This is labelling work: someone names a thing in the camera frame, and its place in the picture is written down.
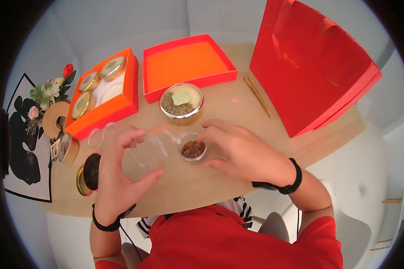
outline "black wristband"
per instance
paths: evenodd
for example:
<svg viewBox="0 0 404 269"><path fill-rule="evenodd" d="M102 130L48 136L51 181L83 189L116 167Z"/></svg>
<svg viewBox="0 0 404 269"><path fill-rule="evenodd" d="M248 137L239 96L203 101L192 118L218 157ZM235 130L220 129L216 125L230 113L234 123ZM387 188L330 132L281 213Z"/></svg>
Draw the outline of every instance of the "black wristband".
<svg viewBox="0 0 404 269"><path fill-rule="evenodd" d="M289 159L293 165L295 166L296 169L296 179L293 185L287 185L284 187L279 187L274 184L268 183L268 182L257 182L257 181L252 181L252 185L254 188L260 188L260 189L268 189L268 190L278 190L281 194L291 194L296 191L296 189L301 185L302 181L302 170L299 167L299 165L296 163L295 159L290 158Z"/></svg>
<svg viewBox="0 0 404 269"><path fill-rule="evenodd" d="M120 219L127 217L127 215L136 207L136 204L134 204L126 212L120 214L117 217L117 219L114 221L114 223L112 223L109 226L103 226L97 222L96 216L94 215L94 204L92 205L92 207L93 207L93 222L94 222L94 225L96 225L97 229L104 231L104 232L115 232L116 230L118 230L120 228Z"/></svg>

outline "wooden table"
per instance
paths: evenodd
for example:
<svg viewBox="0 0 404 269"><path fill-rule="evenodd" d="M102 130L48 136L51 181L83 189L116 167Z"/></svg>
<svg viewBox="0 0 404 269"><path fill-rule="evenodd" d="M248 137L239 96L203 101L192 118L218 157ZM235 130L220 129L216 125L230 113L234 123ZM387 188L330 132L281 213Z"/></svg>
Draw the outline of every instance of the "wooden table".
<svg viewBox="0 0 404 269"><path fill-rule="evenodd" d="M225 44L221 46L238 69L236 81L205 87L202 89L205 102L202 118L192 126L177 127L178 132L201 129L200 123L212 118L222 118L233 124L248 127L262 137L273 148L296 159L306 168L343 146L364 130L364 124L355 106L337 121L301 136L290 139L274 106L262 90L261 94L273 118L269 119L252 91L243 81L252 57L253 43ZM139 112L119 121L120 126L135 125L150 130L165 124L158 102L148 104L142 95L142 72L139 71ZM257 87L262 89L257 80ZM122 161L123 172L130 178L138 177L135 161L126 150ZM91 204L96 193L83 197L76 188L76 172L93 150L86 139L80 141L80 150L69 166L54 162L51 171L52 203L40 203L40 208L51 213L91 217ZM221 156L215 145L207 144L204 159ZM166 175L137 203L129 217L145 217L180 212L203 207L237 197L255 189L251 183L236 180L201 164L189 165L177 154L168 158Z"/></svg>

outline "picture frame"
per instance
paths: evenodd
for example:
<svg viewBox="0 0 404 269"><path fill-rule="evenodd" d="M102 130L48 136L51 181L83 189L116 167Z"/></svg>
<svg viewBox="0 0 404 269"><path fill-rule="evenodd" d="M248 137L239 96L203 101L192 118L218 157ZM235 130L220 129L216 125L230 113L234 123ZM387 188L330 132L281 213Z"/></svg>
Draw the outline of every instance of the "picture frame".
<svg viewBox="0 0 404 269"><path fill-rule="evenodd" d="M51 145L51 160L55 160L59 155L59 144L60 144L61 137Z"/></svg>
<svg viewBox="0 0 404 269"><path fill-rule="evenodd" d="M9 174L3 179L6 192L39 202L51 203L51 141L42 124L27 134L28 111L35 84L24 73L12 94L6 112L9 117Z"/></svg>

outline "artificial flower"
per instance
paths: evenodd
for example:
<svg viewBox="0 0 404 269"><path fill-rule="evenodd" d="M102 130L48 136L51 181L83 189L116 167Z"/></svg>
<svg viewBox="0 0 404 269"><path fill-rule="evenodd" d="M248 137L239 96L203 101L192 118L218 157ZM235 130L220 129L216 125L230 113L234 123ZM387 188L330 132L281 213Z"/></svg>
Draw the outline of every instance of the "artificial flower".
<svg viewBox="0 0 404 269"><path fill-rule="evenodd" d="M49 101L40 103L40 108L46 111L49 108Z"/></svg>
<svg viewBox="0 0 404 269"><path fill-rule="evenodd" d="M34 118L37 118L39 116L39 110L37 107L32 106L30 110L28 111L28 117L32 120Z"/></svg>
<svg viewBox="0 0 404 269"><path fill-rule="evenodd" d="M63 77L67 78L70 76L70 74L73 72L73 64L68 64L65 66L65 69L63 70Z"/></svg>
<svg viewBox="0 0 404 269"><path fill-rule="evenodd" d="M62 84L63 84L63 81L64 81L65 79L64 78L55 78L55 83L56 84L58 84L59 86L61 86Z"/></svg>
<svg viewBox="0 0 404 269"><path fill-rule="evenodd" d="M54 81L48 82L45 84L44 88L45 96L50 97L59 97L60 96L60 85L55 83Z"/></svg>

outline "red rose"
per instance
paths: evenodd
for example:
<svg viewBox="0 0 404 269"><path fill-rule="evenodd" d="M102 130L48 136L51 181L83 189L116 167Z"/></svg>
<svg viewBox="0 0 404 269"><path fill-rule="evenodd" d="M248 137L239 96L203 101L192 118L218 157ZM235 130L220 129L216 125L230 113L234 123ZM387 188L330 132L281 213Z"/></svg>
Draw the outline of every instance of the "red rose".
<svg viewBox="0 0 404 269"><path fill-rule="evenodd" d="M73 72L73 64L68 64L65 66L65 70L63 70L63 77L67 78Z"/></svg>

